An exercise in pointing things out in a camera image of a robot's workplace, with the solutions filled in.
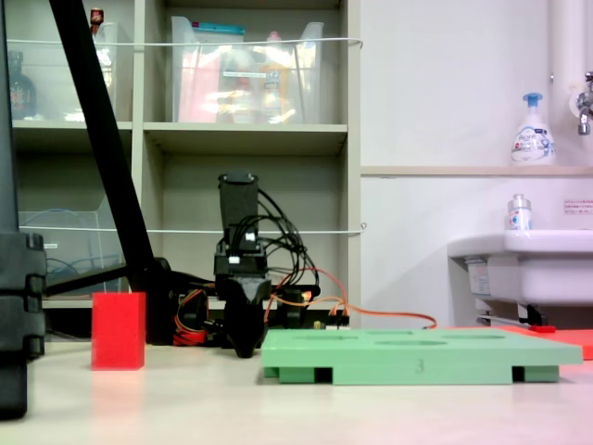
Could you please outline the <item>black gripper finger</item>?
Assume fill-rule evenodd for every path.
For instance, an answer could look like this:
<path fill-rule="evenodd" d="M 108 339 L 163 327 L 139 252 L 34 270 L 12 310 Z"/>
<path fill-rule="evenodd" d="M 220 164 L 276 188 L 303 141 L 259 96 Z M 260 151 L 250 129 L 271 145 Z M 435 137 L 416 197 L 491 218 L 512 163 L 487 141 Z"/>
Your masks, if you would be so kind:
<path fill-rule="evenodd" d="M 270 279 L 246 279 L 244 290 L 248 301 L 246 311 L 245 357 L 253 356 L 265 332 L 263 301 L 271 296 Z"/>
<path fill-rule="evenodd" d="M 225 329 L 229 343 L 239 358 L 246 357 L 243 340 L 245 305 L 228 300 L 225 305 Z"/>

